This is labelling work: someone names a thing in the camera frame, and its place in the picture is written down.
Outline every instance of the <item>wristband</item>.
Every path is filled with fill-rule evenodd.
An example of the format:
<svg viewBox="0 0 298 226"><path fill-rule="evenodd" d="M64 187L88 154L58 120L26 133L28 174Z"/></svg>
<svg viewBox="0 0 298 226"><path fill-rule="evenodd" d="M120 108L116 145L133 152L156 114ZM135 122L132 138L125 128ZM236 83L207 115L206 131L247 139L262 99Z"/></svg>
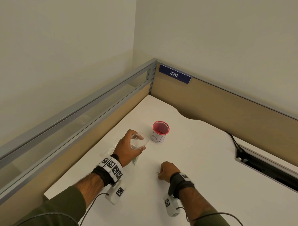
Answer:
<svg viewBox="0 0 298 226"><path fill-rule="evenodd" d="M118 155L112 154L102 160L92 172L101 177L104 182L104 186L108 184L115 186L120 177L123 175L123 168L119 162Z"/></svg>
<svg viewBox="0 0 298 226"><path fill-rule="evenodd" d="M184 188L195 188L191 179L182 173L174 173L170 178L169 196L179 199L179 191Z"/></svg>

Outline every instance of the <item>beige partition panel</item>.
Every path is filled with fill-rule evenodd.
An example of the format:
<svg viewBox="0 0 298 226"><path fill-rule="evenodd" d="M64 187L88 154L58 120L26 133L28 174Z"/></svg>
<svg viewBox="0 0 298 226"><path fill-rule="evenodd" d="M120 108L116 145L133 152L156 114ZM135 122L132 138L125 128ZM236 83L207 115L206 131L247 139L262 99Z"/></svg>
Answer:
<svg viewBox="0 0 298 226"><path fill-rule="evenodd" d="M205 121L298 166L297 120L194 77L187 85L160 73L159 66L152 96L187 118Z"/></svg>
<svg viewBox="0 0 298 226"><path fill-rule="evenodd" d="M0 206L1 226L13 224L42 204L44 192L138 105L148 95L149 88L150 84L135 94L65 154L3 203Z"/></svg>

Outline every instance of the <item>sign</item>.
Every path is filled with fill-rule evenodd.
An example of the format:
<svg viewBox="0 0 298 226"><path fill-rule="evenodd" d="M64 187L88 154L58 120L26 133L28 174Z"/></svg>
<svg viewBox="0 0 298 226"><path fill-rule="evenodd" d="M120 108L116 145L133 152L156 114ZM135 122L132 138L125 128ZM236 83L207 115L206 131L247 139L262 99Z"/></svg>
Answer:
<svg viewBox="0 0 298 226"><path fill-rule="evenodd" d="M184 82L186 84L188 84L190 82L191 76L183 74L181 72L175 71L169 67L166 67L164 65L160 65L159 66L159 72L168 75L172 78L175 78L181 82Z"/></svg>

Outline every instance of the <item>dark green shirt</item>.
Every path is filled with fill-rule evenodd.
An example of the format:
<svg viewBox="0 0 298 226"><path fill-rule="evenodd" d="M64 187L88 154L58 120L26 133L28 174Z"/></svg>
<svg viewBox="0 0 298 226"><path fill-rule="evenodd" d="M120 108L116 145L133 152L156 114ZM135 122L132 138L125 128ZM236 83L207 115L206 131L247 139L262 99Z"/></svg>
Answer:
<svg viewBox="0 0 298 226"><path fill-rule="evenodd" d="M41 206L32 210L27 216L19 220L14 225L17 225L32 216L49 212L65 213L79 222L86 212L86 202L81 192L76 187L70 186L52 199L44 202ZM23 223L21 226L32 225L73 226L75 223L66 216L48 215L31 219ZM213 215L197 220L195 226L229 226L229 224L220 215Z"/></svg>

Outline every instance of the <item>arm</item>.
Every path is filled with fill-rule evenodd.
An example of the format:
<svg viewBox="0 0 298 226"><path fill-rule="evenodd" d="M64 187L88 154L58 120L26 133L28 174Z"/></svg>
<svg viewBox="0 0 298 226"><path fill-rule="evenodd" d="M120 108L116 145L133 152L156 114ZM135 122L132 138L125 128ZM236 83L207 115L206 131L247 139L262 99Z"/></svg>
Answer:
<svg viewBox="0 0 298 226"><path fill-rule="evenodd" d="M140 155L146 148L143 147L140 150L133 150L130 147L130 138L135 133L136 131L134 130L128 130L115 148L114 154L118 155L119 162L122 167L128 165L131 160ZM41 206L31 211L28 215L23 217L14 225L17 225L20 222L35 215L50 212L65 213L78 222L84 216L86 207L91 204L91 202L100 193L103 187L104 182L100 178L100 176L95 173L90 173L73 186L68 187L66 190L62 191L52 199L44 202ZM65 216L48 215L31 219L23 223L21 226L32 225L54 226L75 224L73 221Z"/></svg>
<svg viewBox="0 0 298 226"><path fill-rule="evenodd" d="M158 178L170 183L171 176L174 173L180 173L180 170L170 162L163 162L160 168ZM207 216L197 221L194 219L209 213L216 213L216 209L195 189L183 188L179 191L179 199L185 209L190 225L214 225L229 226L229 224L220 215Z"/></svg>

